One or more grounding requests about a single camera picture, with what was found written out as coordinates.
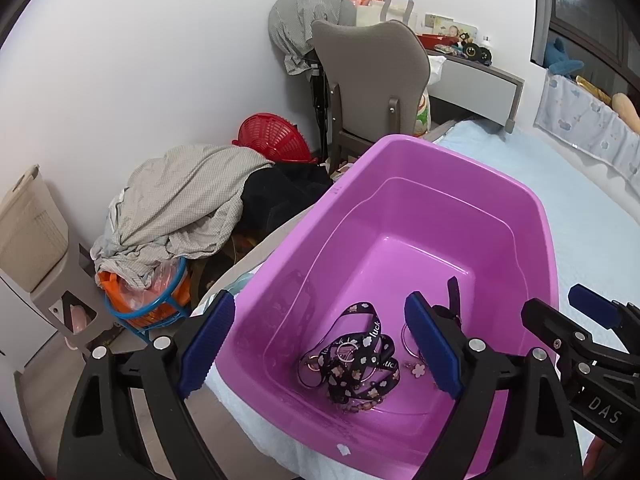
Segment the gold earrings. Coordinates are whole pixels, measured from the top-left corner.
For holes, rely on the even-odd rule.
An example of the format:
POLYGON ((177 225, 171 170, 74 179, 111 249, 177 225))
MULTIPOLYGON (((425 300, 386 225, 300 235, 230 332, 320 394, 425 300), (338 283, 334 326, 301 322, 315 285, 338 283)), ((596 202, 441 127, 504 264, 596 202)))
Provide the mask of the gold earrings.
POLYGON ((408 370, 414 378, 421 378, 426 375, 427 366, 422 362, 409 363, 408 370))

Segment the black wrist watch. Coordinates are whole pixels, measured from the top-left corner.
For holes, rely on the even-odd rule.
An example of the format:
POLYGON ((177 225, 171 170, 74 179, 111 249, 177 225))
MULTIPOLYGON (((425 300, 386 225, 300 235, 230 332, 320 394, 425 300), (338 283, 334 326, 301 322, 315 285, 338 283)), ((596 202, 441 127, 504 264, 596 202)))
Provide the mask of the black wrist watch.
POLYGON ((441 318, 448 318, 453 320, 458 327, 461 327, 461 299, 459 282, 455 276, 452 276, 447 281, 448 292, 448 306, 442 306, 441 304, 435 304, 433 310, 441 318))

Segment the large silver bangle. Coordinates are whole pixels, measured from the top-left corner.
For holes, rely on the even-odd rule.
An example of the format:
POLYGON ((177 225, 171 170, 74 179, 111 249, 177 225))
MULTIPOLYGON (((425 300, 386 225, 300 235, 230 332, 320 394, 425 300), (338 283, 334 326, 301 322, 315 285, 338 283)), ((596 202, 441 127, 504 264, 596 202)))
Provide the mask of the large silver bangle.
POLYGON ((407 352, 409 356, 411 356, 413 359, 416 359, 418 361, 423 360, 422 353, 418 348, 418 345, 414 341, 413 336, 411 335, 407 324, 404 324, 401 327, 400 340, 401 340, 402 346, 405 349, 405 352, 407 352))

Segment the light blue bed cover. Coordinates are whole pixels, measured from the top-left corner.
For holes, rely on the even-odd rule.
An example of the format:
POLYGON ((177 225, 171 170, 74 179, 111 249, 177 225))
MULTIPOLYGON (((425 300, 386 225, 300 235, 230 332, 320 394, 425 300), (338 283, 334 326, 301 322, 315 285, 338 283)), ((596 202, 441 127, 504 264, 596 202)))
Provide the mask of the light blue bed cover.
MULTIPOLYGON (((496 170, 538 197, 546 213, 558 274, 559 301, 552 307, 567 311, 568 291, 578 283, 608 298, 638 300, 638 223, 548 143, 525 133, 500 133, 486 122, 462 122, 431 144, 496 170)), ((242 268, 257 273, 310 209, 264 240, 243 260, 242 268)), ((214 363, 204 386, 216 396, 207 383, 215 368, 214 363)), ((257 448, 243 432, 247 443, 257 448)))

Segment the beige laundry hamper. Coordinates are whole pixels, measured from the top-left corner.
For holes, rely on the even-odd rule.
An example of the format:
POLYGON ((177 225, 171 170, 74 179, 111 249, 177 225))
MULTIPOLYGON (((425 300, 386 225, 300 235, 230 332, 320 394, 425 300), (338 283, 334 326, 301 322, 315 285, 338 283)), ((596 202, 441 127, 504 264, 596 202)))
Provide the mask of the beige laundry hamper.
POLYGON ((114 327, 88 250, 56 206, 37 165, 21 175, 1 202, 1 271, 86 356, 114 327))

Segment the pale blue patterned blanket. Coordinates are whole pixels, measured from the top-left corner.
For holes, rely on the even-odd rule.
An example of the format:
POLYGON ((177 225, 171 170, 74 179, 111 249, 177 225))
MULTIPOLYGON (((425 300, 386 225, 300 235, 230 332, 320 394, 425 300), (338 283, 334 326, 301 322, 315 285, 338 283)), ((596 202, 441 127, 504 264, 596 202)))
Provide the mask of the pale blue patterned blanket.
POLYGON ((611 107, 573 81, 546 73, 534 125, 603 162, 639 193, 639 136, 611 107))

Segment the purple plastic bin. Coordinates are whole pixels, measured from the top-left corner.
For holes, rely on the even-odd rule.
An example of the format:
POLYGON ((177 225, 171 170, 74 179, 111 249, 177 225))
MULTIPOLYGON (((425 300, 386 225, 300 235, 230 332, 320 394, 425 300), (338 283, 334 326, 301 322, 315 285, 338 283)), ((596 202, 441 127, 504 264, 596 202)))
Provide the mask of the purple plastic bin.
POLYGON ((404 305, 460 286, 462 330, 506 353, 536 344, 525 301, 557 304, 551 233, 538 197, 479 162, 410 136, 388 136, 357 160, 266 259, 236 298, 235 320, 208 386, 250 440, 306 479, 408 479, 454 405, 430 375, 403 372, 377 408, 347 414, 303 386, 303 354, 356 301, 373 304, 408 361, 404 305))

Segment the large teddy bear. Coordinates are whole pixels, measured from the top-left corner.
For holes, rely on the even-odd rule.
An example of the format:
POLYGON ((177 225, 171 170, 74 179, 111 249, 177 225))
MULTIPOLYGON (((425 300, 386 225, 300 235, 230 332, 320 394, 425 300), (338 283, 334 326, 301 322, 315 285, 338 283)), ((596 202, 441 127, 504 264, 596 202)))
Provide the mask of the large teddy bear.
POLYGON ((612 110, 620 116, 620 119, 629 127, 632 131, 640 134, 640 117, 632 104, 631 99, 626 94, 615 93, 612 96, 612 110))

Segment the grey clothes pile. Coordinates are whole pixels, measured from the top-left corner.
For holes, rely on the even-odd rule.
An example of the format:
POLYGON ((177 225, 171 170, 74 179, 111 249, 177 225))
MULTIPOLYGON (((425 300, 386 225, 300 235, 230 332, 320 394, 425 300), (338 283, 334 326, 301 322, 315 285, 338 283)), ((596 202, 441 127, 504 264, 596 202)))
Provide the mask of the grey clothes pile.
POLYGON ((241 219, 246 180, 271 166, 235 145, 179 145, 146 160, 108 206, 90 250, 96 273, 146 289, 161 263, 216 254, 241 219))

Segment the grey white desk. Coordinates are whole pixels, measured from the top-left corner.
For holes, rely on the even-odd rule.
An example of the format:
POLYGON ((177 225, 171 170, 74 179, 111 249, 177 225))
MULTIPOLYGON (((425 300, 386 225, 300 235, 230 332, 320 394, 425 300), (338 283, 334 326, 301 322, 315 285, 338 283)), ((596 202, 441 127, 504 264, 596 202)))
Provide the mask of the grey white desk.
POLYGON ((512 133, 524 80, 494 66, 448 54, 444 58, 439 80, 427 86, 430 97, 480 115, 512 133))

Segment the blue plush toy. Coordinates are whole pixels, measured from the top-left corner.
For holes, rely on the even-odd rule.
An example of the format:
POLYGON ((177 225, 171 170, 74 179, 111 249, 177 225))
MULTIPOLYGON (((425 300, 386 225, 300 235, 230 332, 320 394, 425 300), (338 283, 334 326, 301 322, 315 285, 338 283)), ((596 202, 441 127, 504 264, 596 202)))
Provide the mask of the blue plush toy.
POLYGON ((552 75, 568 77, 584 68, 584 62, 570 58, 565 42, 561 37, 549 41, 544 48, 542 66, 552 75))

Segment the black clothing pile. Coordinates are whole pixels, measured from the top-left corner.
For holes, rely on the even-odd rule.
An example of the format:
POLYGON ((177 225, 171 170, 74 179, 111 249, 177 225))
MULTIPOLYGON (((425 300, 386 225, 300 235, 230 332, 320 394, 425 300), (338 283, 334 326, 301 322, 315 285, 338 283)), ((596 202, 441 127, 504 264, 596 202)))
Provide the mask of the black clothing pile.
POLYGON ((242 216, 236 230, 266 237, 312 206, 333 185, 326 168, 303 162, 276 162, 253 172, 241 194, 242 216))

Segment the red plastic basket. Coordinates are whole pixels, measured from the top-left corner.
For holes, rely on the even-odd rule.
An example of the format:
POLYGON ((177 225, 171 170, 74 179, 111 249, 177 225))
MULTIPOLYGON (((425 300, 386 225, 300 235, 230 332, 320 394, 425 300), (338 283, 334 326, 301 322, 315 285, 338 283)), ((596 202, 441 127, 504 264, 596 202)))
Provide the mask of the red plastic basket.
POLYGON ((232 144, 251 148, 272 162, 314 164, 317 161, 296 125, 276 114, 257 113, 247 117, 232 144))

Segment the white tote bag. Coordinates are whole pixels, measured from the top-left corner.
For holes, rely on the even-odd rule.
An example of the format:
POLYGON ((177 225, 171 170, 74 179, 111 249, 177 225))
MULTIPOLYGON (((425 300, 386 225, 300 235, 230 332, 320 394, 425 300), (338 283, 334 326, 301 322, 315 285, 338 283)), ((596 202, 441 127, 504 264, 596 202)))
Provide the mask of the white tote bag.
POLYGON ((400 21, 412 30, 416 29, 418 14, 413 0, 354 0, 356 25, 371 26, 388 21, 400 21))

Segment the grey cloth on chair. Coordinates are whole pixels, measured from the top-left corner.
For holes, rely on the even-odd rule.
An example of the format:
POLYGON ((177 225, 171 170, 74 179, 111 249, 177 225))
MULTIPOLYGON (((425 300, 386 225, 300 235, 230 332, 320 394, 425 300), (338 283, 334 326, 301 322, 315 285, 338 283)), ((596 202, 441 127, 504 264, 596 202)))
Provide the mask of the grey cloth on chair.
POLYGON ((311 25, 315 20, 354 26, 356 14, 352 0, 277 0, 268 15, 268 32, 284 54, 285 71, 296 76, 310 70, 307 56, 314 50, 311 25))

